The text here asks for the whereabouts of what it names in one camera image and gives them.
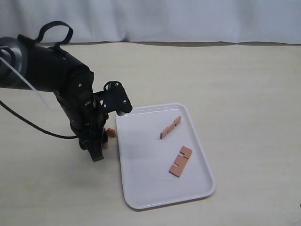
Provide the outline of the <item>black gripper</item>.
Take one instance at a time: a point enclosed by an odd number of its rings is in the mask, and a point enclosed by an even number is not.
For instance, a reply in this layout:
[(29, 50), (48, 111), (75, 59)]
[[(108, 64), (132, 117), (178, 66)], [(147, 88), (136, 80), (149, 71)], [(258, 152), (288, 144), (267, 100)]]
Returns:
[(93, 162), (104, 159), (103, 126), (105, 117), (100, 115), (92, 84), (94, 73), (87, 68), (76, 68), (67, 76), (55, 97), (70, 120), (72, 131), (87, 147)]

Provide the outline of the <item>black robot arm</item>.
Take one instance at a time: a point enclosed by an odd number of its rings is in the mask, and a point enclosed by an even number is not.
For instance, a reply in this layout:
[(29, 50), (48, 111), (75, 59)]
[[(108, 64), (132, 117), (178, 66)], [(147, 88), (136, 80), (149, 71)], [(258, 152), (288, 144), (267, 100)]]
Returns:
[(89, 67), (61, 48), (45, 48), (25, 37), (2, 37), (0, 56), (5, 60), (0, 64), (1, 88), (29, 90), (19, 72), (36, 90), (54, 93), (81, 148), (88, 150), (92, 161), (102, 160), (108, 141), (106, 117), (93, 93), (94, 73)]

